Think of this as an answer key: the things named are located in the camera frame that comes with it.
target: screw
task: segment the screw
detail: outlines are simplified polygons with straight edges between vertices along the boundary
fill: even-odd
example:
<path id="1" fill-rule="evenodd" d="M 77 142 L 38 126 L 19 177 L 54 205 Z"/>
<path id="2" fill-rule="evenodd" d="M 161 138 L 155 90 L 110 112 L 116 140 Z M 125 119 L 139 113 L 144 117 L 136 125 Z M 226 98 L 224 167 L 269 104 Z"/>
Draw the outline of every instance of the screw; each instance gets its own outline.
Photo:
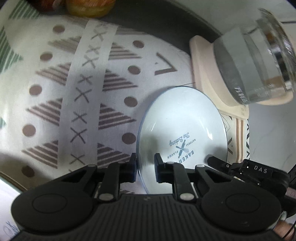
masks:
<path id="1" fill-rule="evenodd" d="M 194 195 L 191 193 L 182 193 L 180 195 L 180 199 L 183 201 L 191 201 L 192 199 L 194 199 Z"/>
<path id="2" fill-rule="evenodd" d="M 111 193 L 102 193 L 99 196 L 99 199 L 102 201 L 111 201 L 114 198 L 114 196 Z"/>

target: green striped pattern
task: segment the green striped pattern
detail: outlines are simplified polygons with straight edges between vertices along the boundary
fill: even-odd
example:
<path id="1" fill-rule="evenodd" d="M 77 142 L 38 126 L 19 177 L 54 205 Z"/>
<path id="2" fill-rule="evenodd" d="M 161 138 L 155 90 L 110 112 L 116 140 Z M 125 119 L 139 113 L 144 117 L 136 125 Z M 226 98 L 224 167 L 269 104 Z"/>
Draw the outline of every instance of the green striped pattern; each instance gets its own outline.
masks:
<path id="1" fill-rule="evenodd" d="M 0 129 L 2 129 L 4 126 L 6 126 L 5 121 L 0 117 Z"/>
<path id="2" fill-rule="evenodd" d="M 9 15 L 10 19 L 20 18 L 38 18 L 39 12 L 28 4 L 25 0 L 20 0 L 15 6 L 12 13 Z"/>
<path id="3" fill-rule="evenodd" d="M 20 60 L 23 60 L 23 57 L 11 49 L 3 27 L 0 31 L 0 74 Z"/>

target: plate rim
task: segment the plate rim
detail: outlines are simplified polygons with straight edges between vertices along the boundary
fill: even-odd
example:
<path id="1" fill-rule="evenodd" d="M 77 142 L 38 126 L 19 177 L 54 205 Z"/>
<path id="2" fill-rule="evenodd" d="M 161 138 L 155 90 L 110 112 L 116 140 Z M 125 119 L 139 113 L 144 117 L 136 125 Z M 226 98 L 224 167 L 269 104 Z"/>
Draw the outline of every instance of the plate rim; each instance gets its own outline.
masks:
<path id="1" fill-rule="evenodd" d="M 140 168 L 139 168 L 139 141 L 140 141 L 140 135 L 141 135 L 141 130 L 142 130 L 142 126 L 143 126 L 143 123 L 144 123 L 144 120 L 146 118 L 146 115 L 148 113 L 148 111 L 150 110 L 151 106 L 154 104 L 154 102 L 161 96 L 163 95 L 165 92 L 171 90 L 171 89 L 175 89 L 175 88 L 190 88 L 190 89 L 194 89 L 198 92 L 200 92 L 201 94 L 203 94 L 205 97 L 207 97 L 211 102 L 212 104 L 214 105 L 214 107 L 217 109 L 219 115 L 220 115 L 220 119 L 221 119 L 221 122 L 224 126 L 224 122 L 223 122 L 223 119 L 222 119 L 222 116 L 221 116 L 221 113 L 219 112 L 218 108 L 215 106 L 215 104 L 213 103 L 213 101 L 206 95 L 204 94 L 203 92 L 201 92 L 200 90 L 196 89 L 196 88 L 193 88 L 193 87 L 190 87 L 190 86 L 183 86 L 183 85 L 180 85 L 180 86 L 173 86 L 173 87 L 169 87 L 168 89 L 164 90 L 163 92 L 161 92 L 158 96 L 156 96 L 156 98 L 150 103 L 150 105 L 148 106 L 148 108 L 145 110 L 145 113 L 142 117 L 142 120 L 140 122 L 140 126 L 139 126 L 139 130 L 138 130 L 138 135 L 137 135 L 137 142 L 136 142 L 136 154 L 137 154 L 137 158 L 138 158 L 138 161 L 137 161 L 137 172 L 139 174 L 139 177 L 140 177 L 140 182 L 142 184 L 142 187 L 144 188 L 144 190 L 146 191 L 147 194 L 149 194 L 149 191 L 144 183 L 144 180 L 142 178 L 142 175 L 141 175 L 141 171 L 140 171 Z M 226 135 L 226 130 L 225 128 L 223 128 L 224 130 L 224 135 L 225 135 L 225 139 L 226 139 L 226 143 L 227 143 L 227 135 Z"/>

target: printed plate logo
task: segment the printed plate logo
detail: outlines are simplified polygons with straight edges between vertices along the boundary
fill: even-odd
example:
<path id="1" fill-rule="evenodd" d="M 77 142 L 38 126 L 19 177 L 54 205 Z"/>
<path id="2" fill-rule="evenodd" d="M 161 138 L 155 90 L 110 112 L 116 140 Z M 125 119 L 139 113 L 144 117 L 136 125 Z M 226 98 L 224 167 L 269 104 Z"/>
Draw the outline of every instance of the printed plate logo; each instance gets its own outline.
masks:
<path id="1" fill-rule="evenodd" d="M 176 151 L 174 151 L 172 154 L 168 155 L 168 159 L 173 157 L 175 154 L 178 154 L 178 159 L 181 157 L 182 154 L 185 154 L 182 158 L 179 159 L 179 163 L 182 163 L 186 161 L 188 158 L 190 158 L 193 154 L 193 150 L 189 150 L 188 148 L 185 148 L 185 146 L 191 145 L 193 142 L 195 142 L 195 139 L 192 139 L 190 142 L 186 142 L 186 140 L 189 138 L 189 132 L 184 134 L 183 136 L 180 136 L 179 138 L 169 142 L 169 146 L 175 146 L 177 148 Z"/>

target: striped triangle pattern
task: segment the striped triangle pattern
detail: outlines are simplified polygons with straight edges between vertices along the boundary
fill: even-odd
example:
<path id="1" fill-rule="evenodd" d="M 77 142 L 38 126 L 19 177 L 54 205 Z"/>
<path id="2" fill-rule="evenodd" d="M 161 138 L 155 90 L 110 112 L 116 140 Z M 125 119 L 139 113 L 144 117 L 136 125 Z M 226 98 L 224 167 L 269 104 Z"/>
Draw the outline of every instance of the striped triangle pattern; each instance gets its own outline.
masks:
<path id="1" fill-rule="evenodd" d="M 133 82 L 127 81 L 127 79 L 120 77 L 116 73 L 112 73 L 109 69 L 106 69 L 103 83 L 103 92 L 135 87 L 138 86 Z"/>
<path id="2" fill-rule="evenodd" d="M 104 146 L 98 143 L 97 160 L 98 167 L 107 166 L 113 162 L 127 162 L 130 159 L 130 155 L 122 153 L 120 151 L 113 150 L 110 147 Z"/>
<path id="3" fill-rule="evenodd" d="M 116 34 L 117 35 L 146 35 L 145 32 L 139 32 L 132 28 L 124 28 L 122 26 L 119 26 L 117 28 Z"/>
<path id="4" fill-rule="evenodd" d="M 58 144 L 59 141 L 56 140 L 22 150 L 22 152 L 43 164 L 57 169 Z"/>
<path id="5" fill-rule="evenodd" d="M 9 15 L 9 19 L 38 18 L 39 15 L 39 12 L 27 3 L 27 1 L 19 0 L 12 13 Z"/>
<path id="6" fill-rule="evenodd" d="M 59 120 L 62 109 L 63 98 L 56 100 L 49 100 L 46 103 L 42 103 L 31 108 L 26 109 L 29 113 L 38 116 L 39 118 L 59 126 Z"/>
<path id="7" fill-rule="evenodd" d="M 109 60 L 113 59 L 133 59 L 133 58 L 142 58 L 141 56 L 131 52 L 130 50 L 125 49 L 124 47 L 113 42 L 111 46 L 111 51 L 109 54 Z"/>
<path id="8" fill-rule="evenodd" d="M 48 45 L 64 50 L 66 52 L 75 54 L 78 44 L 80 42 L 80 39 L 81 39 L 81 36 L 77 36 L 77 37 L 71 37 L 67 39 L 55 40 L 52 42 L 49 41 Z"/>
<path id="9" fill-rule="evenodd" d="M 89 18 L 79 18 L 71 15 L 65 15 L 63 17 L 72 24 L 81 26 L 82 28 L 85 28 L 89 21 Z"/>
<path id="10" fill-rule="evenodd" d="M 136 120 L 101 103 L 99 115 L 99 130 L 131 123 L 134 121 Z"/>
<path id="11" fill-rule="evenodd" d="M 65 86 L 71 63 L 59 64 L 57 66 L 52 66 L 41 71 L 36 71 L 36 74 L 48 78 L 60 85 Z"/>
<path id="12" fill-rule="evenodd" d="M 0 130 L 1 130 L 4 126 L 6 126 L 6 123 L 5 123 L 5 121 L 0 117 Z"/>
<path id="13" fill-rule="evenodd" d="M 0 74 L 21 60 L 23 57 L 11 49 L 3 27 L 0 31 Z"/>
<path id="14" fill-rule="evenodd" d="M 231 150 L 231 146 L 232 146 L 231 142 L 232 142 L 232 138 L 230 138 L 230 140 L 227 142 L 227 151 L 228 151 L 231 155 L 233 155 L 233 151 Z"/>
<path id="15" fill-rule="evenodd" d="M 249 130 L 249 122 L 247 120 L 247 143 L 246 143 L 246 147 L 247 147 L 247 157 L 246 159 L 250 159 L 250 130 Z"/>

